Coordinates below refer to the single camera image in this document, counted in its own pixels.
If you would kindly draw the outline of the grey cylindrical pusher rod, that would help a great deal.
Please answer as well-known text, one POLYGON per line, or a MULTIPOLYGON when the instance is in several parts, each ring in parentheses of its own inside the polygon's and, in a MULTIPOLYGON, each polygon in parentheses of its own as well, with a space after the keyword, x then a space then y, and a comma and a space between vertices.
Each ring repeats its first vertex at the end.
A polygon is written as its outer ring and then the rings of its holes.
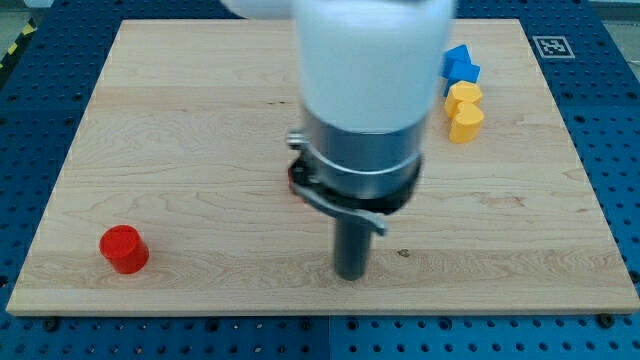
POLYGON ((337 219, 334 227, 334 269, 349 281, 360 279, 366 272, 372 231, 365 225, 337 219))

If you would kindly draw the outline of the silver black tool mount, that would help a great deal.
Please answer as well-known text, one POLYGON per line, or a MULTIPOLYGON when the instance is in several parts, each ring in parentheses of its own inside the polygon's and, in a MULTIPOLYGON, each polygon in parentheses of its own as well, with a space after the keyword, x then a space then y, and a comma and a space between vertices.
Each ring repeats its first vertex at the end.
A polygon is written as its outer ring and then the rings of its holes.
POLYGON ((344 129, 302 110, 302 127, 287 145, 299 152, 289 167, 291 191, 341 222, 386 234, 384 217, 412 196, 422 164, 423 121, 375 129, 344 129))

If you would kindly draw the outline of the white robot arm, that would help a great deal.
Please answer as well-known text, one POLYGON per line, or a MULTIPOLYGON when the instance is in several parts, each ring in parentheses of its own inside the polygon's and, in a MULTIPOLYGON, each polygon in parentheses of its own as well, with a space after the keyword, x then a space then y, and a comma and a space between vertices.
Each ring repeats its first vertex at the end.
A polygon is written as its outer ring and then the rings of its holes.
POLYGON ((295 195, 335 221, 334 267, 361 278, 371 238, 410 199, 456 5, 427 1, 224 0, 247 19, 294 23, 302 124, 295 195))

